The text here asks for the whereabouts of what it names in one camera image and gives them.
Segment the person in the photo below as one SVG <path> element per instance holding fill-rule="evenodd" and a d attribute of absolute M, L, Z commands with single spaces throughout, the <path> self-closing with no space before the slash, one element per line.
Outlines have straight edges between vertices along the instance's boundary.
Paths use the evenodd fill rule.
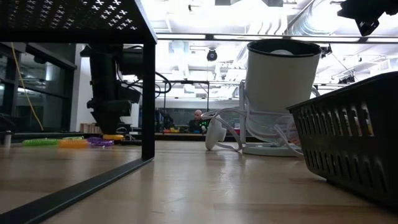
<path fill-rule="evenodd" d="M 201 119 L 201 111 L 200 110 L 196 110 L 195 113 L 195 119 L 192 119 L 189 121 L 188 125 L 189 125 L 189 131 L 190 132 L 203 132 L 202 127 L 200 125 L 200 123 L 203 121 Z"/>

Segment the ceiling light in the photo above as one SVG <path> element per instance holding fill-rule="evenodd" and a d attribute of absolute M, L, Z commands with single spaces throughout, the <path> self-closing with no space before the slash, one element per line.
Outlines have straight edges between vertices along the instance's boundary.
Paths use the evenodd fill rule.
<path fill-rule="evenodd" d="M 359 37 L 292 37 L 292 40 L 302 40 L 315 43 L 347 43 L 358 42 Z"/>
<path fill-rule="evenodd" d="M 262 39 L 281 39 L 282 36 L 273 35 L 214 35 L 216 40 L 262 40 Z"/>
<path fill-rule="evenodd" d="M 209 49 L 209 47 L 207 47 L 207 46 L 195 46 L 195 45 L 189 46 L 189 50 L 203 50 L 203 51 L 206 51 L 208 49 Z"/>
<path fill-rule="evenodd" d="M 224 81 L 210 81 L 210 85 L 236 85 L 238 86 L 240 82 L 224 82 Z"/>
<path fill-rule="evenodd" d="M 205 40 L 204 34 L 157 34 L 158 40 Z"/>
<path fill-rule="evenodd" d="M 377 43 L 392 43 L 398 44 L 398 38 L 391 37 L 371 37 L 366 42 L 377 42 Z"/>

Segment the white base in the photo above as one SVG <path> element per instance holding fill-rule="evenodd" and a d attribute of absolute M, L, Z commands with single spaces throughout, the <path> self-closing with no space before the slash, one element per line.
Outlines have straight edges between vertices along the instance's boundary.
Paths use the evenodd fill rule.
<path fill-rule="evenodd" d="M 294 149 L 298 149 L 297 146 L 293 144 L 290 145 Z M 272 146 L 272 144 L 259 144 L 258 146 L 243 146 L 243 153 L 252 154 L 257 156 L 287 156 L 287 157 L 297 157 L 297 153 L 288 149 L 285 146 L 276 147 Z"/>

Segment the purple toy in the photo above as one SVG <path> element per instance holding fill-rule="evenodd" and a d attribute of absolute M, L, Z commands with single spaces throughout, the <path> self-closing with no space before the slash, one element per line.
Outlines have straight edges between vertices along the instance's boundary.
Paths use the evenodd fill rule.
<path fill-rule="evenodd" d="M 104 140 L 98 137 L 90 137 L 87 141 L 95 147 L 109 147 L 113 145 L 113 140 Z"/>

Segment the black plastic basket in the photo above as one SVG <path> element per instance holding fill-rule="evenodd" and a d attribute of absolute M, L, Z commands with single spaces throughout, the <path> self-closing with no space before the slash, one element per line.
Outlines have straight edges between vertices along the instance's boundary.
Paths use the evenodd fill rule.
<path fill-rule="evenodd" d="M 398 208 L 398 72 L 288 108 L 308 169 Z"/>

